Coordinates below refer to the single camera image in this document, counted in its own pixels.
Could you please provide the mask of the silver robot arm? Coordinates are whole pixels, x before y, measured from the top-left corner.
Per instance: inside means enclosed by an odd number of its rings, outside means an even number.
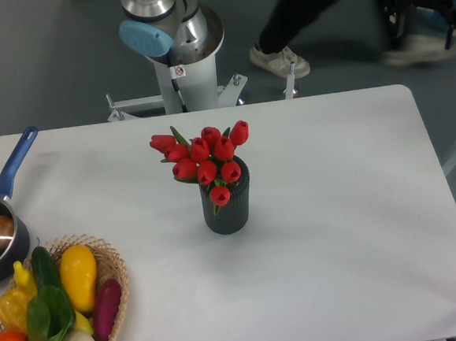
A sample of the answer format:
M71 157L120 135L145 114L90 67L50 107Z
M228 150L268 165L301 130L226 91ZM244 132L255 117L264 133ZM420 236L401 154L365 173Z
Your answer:
M120 0L126 19L121 41L137 54L169 67L213 56L224 27L217 13L199 0Z

